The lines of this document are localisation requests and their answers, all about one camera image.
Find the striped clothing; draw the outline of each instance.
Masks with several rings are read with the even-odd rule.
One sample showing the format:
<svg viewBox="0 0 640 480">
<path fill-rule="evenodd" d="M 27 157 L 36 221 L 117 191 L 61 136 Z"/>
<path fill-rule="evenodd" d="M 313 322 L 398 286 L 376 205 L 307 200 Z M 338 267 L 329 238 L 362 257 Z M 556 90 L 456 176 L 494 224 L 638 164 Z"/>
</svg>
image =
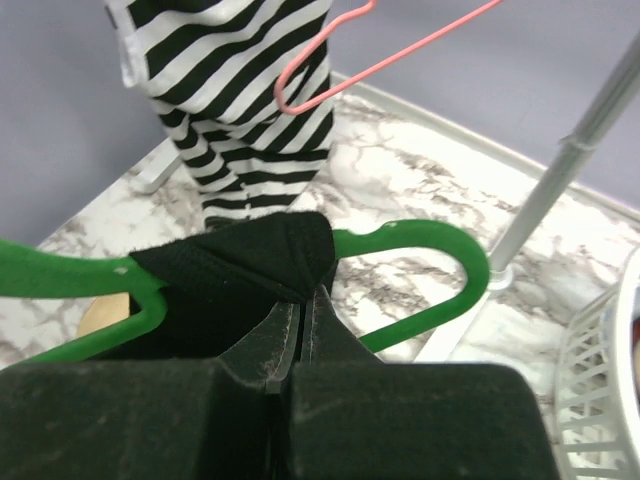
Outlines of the striped clothing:
<svg viewBox="0 0 640 480">
<path fill-rule="evenodd" d="M 276 79 L 322 28 L 331 0 L 106 0 L 126 86 L 143 92 L 197 182 L 205 217 L 289 206 L 326 162 L 331 102 L 280 113 Z M 326 45 L 292 76 L 289 103 L 329 87 Z"/>
</svg>

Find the rack leg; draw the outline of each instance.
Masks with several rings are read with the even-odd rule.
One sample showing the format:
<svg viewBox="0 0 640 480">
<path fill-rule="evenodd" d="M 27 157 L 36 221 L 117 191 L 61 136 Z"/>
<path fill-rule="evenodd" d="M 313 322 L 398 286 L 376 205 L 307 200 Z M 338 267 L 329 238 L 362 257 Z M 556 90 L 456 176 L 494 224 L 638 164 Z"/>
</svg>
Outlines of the rack leg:
<svg viewBox="0 0 640 480">
<path fill-rule="evenodd" d="M 560 195 L 580 173 L 600 141 L 609 132 L 640 89 L 640 33 L 610 75 L 595 101 L 567 137 L 553 164 L 533 189 L 511 225 L 491 252 L 497 279 L 508 277 L 508 267 Z M 505 288 L 497 282 L 494 290 Z"/>
</svg>

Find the clothes hanger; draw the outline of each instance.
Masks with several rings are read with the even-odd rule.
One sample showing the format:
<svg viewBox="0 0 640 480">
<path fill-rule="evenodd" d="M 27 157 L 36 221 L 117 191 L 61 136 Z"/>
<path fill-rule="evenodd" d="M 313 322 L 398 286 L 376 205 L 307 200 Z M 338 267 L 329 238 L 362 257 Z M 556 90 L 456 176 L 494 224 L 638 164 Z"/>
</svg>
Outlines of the clothes hanger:
<svg viewBox="0 0 640 480">
<path fill-rule="evenodd" d="M 465 15 L 464 17 L 459 18 L 455 22 L 452 22 L 449 25 L 447 25 L 446 27 L 441 28 L 437 32 L 434 32 L 431 35 L 423 38 L 422 40 L 414 43 L 413 45 L 405 48 L 404 50 L 399 51 L 398 53 L 396 53 L 395 55 L 390 56 L 386 60 L 383 60 L 380 63 L 378 63 L 378 64 L 376 64 L 376 65 L 374 65 L 372 67 L 369 67 L 368 69 L 364 70 L 363 72 L 360 72 L 356 76 L 351 77 L 348 80 L 345 80 L 344 82 L 340 83 L 339 85 L 336 85 L 333 88 L 330 88 L 326 92 L 321 93 L 317 97 L 312 98 L 311 100 L 303 103 L 302 105 L 298 105 L 296 107 L 292 107 L 292 106 L 287 105 L 287 100 L 285 99 L 285 95 L 284 95 L 284 89 L 287 86 L 287 84 L 289 83 L 289 80 L 292 77 L 292 75 L 294 74 L 294 72 L 300 67 L 300 65 L 302 65 L 304 63 L 304 61 L 307 58 L 309 58 L 309 56 L 320 45 L 322 45 L 327 40 L 327 38 L 329 38 L 329 36 L 340 25 L 342 25 L 344 23 L 347 23 L 347 22 L 350 22 L 351 20 L 355 20 L 356 18 L 362 17 L 364 15 L 367 15 L 368 13 L 371 13 L 373 11 L 373 9 L 376 7 L 376 5 L 378 4 L 378 0 L 369 0 L 369 2 L 366 5 L 364 5 L 364 6 L 360 7 L 360 8 L 356 8 L 354 10 L 351 10 L 350 12 L 347 12 L 345 14 L 342 14 L 338 18 L 333 20 L 331 23 L 329 23 L 329 25 L 327 25 L 323 30 L 321 30 L 320 33 L 318 33 L 311 40 L 309 45 L 307 45 L 298 55 L 296 55 L 296 57 L 291 61 L 291 63 L 289 63 L 285 67 L 285 69 L 282 71 L 282 74 L 280 75 L 280 77 L 276 81 L 275 88 L 274 88 L 274 95 L 275 95 L 275 98 L 276 98 L 276 102 L 278 104 L 278 108 L 282 112 L 284 112 L 286 114 L 289 114 L 289 115 L 300 115 L 301 113 L 304 113 L 307 110 L 310 110 L 313 107 L 315 107 L 315 106 L 319 105 L 320 103 L 324 102 L 328 98 L 331 98 L 334 95 L 342 92 L 343 90 L 346 90 L 350 86 L 352 86 L 352 85 L 364 80 L 365 78 L 369 77 L 370 75 L 373 75 L 374 73 L 382 70 L 383 68 L 388 67 L 392 63 L 397 62 L 401 58 L 406 57 L 407 55 L 411 55 L 416 50 L 419 50 L 422 47 L 428 45 L 429 43 L 439 39 L 440 37 L 443 37 L 447 33 L 452 32 L 453 30 L 455 30 L 456 28 L 464 25 L 465 23 L 469 22 L 470 20 L 473 20 L 474 18 L 478 17 L 479 15 L 482 15 L 483 13 L 491 10 L 493 7 L 497 6 L 501 2 L 502 2 L 502 0 L 491 0 L 490 2 L 486 3 L 485 5 L 481 6 L 480 8 L 477 8 L 476 10 L 474 10 L 473 12 Z"/>
<path fill-rule="evenodd" d="M 489 262 L 482 247 L 470 235 L 445 223 L 401 220 L 364 235 L 335 230 L 334 243 L 337 259 L 421 247 L 447 253 L 465 270 L 466 285 L 454 298 L 360 337 L 374 353 L 462 315 L 480 300 L 489 283 Z M 64 257 L 0 239 L 0 272 L 0 296 L 52 299 L 127 292 L 141 309 L 128 319 L 32 357 L 28 362 L 85 360 L 150 332 L 162 323 L 167 312 L 159 292 L 165 283 L 129 256 L 97 260 Z"/>
</svg>

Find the marble floor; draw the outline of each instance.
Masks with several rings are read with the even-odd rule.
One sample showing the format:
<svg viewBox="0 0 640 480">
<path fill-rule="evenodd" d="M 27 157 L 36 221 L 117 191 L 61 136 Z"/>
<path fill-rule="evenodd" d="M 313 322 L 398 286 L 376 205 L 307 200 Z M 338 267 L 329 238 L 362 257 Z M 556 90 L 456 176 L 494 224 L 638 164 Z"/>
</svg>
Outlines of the marble floor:
<svg viewBox="0 0 640 480">
<path fill-rule="evenodd" d="M 343 96 L 337 110 L 332 159 L 295 205 L 324 212 L 337 228 L 367 232 L 387 221 L 430 218 L 459 226 L 489 247 L 535 184 L 357 97 Z M 198 232 L 197 194 L 184 171 L 151 196 L 132 187 L 136 172 L 155 155 L 174 151 L 160 145 L 42 248 L 73 256 L 115 256 Z M 564 327 L 573 312 L 616 281 L 638 244 L 637 226 L 565 195 L 516 258 L 513 286 L 489 300 L 450 360 L 515 367 L 543 412 L 550 412 Z M 450 298 L 462 282 L 456 263 L 437 252 L 373 254 L 342 262 L 334 301 L 343 321 L 361 334 Z M 70 339 L 89 302 L 1 299 L 0 365 Z M 414 361 L 428 337 L 382 356 Z"/>
</svg>

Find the gray wall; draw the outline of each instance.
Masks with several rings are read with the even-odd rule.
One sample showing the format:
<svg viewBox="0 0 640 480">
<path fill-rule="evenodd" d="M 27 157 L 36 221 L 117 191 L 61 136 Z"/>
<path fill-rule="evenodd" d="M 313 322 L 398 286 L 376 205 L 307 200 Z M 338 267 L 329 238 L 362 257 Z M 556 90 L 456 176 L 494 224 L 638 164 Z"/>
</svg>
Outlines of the gray wall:
<svg viewBox="0 0 640 480">
<path fill-rule="evenodd" d="M 334 0 L 333 15 L 365 0 Z M 485 3 L 381 0 L 334 34 L 333 67 L 354 74 Z M 638 0 L 505 0 L 367 80 L 548 164 L 640 29 Z M 640 97 L 581 177 L 640 208 Z"/>
<path fill-rule="evenodd" d="M 37 244 L 160 143 L 100 0 L 0 0 L 0 237 Z"/>
</svg>

